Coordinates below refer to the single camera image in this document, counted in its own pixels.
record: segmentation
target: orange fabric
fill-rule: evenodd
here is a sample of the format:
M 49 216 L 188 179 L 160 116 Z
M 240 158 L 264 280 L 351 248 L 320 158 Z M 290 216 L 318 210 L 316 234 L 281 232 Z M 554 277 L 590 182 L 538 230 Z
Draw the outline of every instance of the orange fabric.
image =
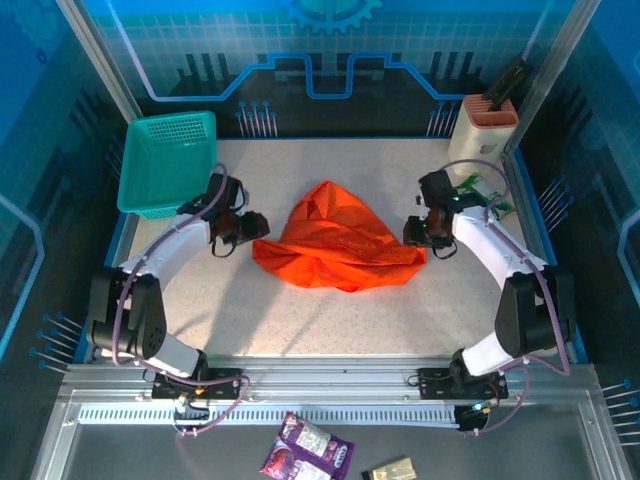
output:
M 400 244 L 359 198 L 326 181 L 294 207 L 279 242 L 253 242 L 253 259 L 299 287 L 357 292 L 404 285 L 427 252 Z

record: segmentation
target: white tabletop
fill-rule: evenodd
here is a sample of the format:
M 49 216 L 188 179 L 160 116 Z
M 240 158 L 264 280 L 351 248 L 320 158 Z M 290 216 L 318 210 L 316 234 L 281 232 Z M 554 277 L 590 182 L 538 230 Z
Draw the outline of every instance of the white tabletop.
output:
M 294 205 L 332 180 L 360 197 L 399 240 L 416 213 L 418 179 L 448 160 L 448 140 L 228 140 L 218 160 L 250 193 L 278 239 Z M 502 185 L 487 176 L 499 190 Z M 452 175 L 454 184 L 462 178 Z M 132 254 L 169 220 L 141 219 Z M 522 240 L 515 213 L 503 225 Z M 209 354 L 445 355 L 493 330 L 500 289 L 464 246 L 427 265 L 407 285 L 348 294 L 302 289 L 266 273 L 245 244 L 227 259 L 196 255 L 164 292 L 168 328 Z

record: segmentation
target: purple snack bag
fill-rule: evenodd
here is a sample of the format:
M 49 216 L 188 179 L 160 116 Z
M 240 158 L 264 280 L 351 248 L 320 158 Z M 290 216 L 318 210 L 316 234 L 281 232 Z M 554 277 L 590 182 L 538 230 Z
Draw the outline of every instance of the purple snack bag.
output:
M 288 413 L 260 472 L 276 480 L 344 480 L 353 448 Z

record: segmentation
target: teal basket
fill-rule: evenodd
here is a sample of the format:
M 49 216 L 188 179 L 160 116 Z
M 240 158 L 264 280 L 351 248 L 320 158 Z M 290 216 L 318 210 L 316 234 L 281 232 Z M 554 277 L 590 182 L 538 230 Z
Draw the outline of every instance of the teal basket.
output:
M 206 192 L 216 163 L 216 117 L 189 112 L 141 118 L 129 125 L 118 208 L 149 220 L 172 217 Z

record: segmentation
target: small package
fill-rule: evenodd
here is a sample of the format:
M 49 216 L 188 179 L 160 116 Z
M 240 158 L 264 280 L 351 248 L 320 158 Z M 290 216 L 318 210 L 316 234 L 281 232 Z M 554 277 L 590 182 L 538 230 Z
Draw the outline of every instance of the small package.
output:
M 484 177 L 478 173 L 471 175 L 464 182 L 456 187 L 456 190 L 459 194 L 464 193 L 477 193 L 480 195 L 487 205 L 491 203 L 496 198 L 499 198 L 501 193 L 496 191 L 489 182 L 487 182 Z M 496 216 L 498 220 L 502 220 L 506 215 L 511 212 L 516 211 L 516 207 L 514 207 L 511 203 L 503 200 L 500 203 L 497 203 L 491 209 L 493 214 Z
M 276 480 L 344 480 L 353 448 L 288 413 L 260 473 Z
M 362 480 L 415 480 L 418 478 L 409 457 L 362 472 Z

